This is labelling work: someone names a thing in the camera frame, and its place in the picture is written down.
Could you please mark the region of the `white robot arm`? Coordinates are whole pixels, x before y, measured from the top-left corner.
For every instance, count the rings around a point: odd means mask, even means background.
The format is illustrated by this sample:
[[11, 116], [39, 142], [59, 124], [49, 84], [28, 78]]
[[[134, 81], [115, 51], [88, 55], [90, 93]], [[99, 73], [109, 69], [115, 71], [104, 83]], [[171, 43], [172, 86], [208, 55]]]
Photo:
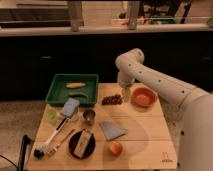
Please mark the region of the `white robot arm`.
[[178, 171], [213, 171], [213, 94], [143, 65], [144, 53], [134, 48], [115, 60], [122, 88], [142, 82], [183, 111]]

